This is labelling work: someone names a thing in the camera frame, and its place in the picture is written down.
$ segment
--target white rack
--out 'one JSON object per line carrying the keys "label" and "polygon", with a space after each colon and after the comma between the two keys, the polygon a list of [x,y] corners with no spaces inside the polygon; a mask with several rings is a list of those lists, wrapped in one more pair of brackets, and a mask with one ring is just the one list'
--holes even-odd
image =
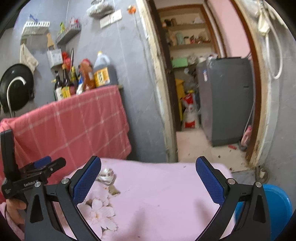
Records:
{"label": "white rack", "polygon": [[38,23],[27,21],[22,29],[22,36],[24,35],[43,35],[50,26],[49,21],[40,21]]}

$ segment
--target finger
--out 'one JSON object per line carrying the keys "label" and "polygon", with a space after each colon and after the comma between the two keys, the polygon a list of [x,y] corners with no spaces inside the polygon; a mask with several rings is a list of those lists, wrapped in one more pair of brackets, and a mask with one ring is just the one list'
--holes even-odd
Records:
{"label": "finger", "polygon": [[12,209],[24,210],[27,207],[27,205],[19,199],[7,199],[6,204],[7,204],[7,207],[9,206]]}
{"label": "finger", "polygon": [[11,206],[7,206],[7,212],[11,218],[11,220],[16,224],[24,224],[25,220],[20,216],[17,209],[12,208]]}

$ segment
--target green box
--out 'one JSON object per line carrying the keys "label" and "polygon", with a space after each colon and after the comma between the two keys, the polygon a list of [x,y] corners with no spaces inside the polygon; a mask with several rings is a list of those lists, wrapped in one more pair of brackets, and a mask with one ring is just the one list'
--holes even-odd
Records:
{"label": "green box", "polygon": [[188,66],[187,58],[176,58],[172,60],[173,68],[182,68]]}

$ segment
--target plastic jug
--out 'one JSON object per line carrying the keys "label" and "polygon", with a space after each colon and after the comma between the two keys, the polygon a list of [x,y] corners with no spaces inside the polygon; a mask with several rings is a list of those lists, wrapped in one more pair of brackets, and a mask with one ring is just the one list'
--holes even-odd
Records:
{"label": "plastic jug", "polygon": [[94,64],[94,80],[97,88],[105,85],[118,85],[115,67],[102,51],[98,52],[98,58]]}

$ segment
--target pink wall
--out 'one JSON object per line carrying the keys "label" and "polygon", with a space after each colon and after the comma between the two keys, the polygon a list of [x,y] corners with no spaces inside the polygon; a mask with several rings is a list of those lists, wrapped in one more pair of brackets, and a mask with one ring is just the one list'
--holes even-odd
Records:
{"label": "pink wall", "polygon": [[230,0],[208,0],[219,25],[229,57],[245,57],[250,52],[242,23]]}

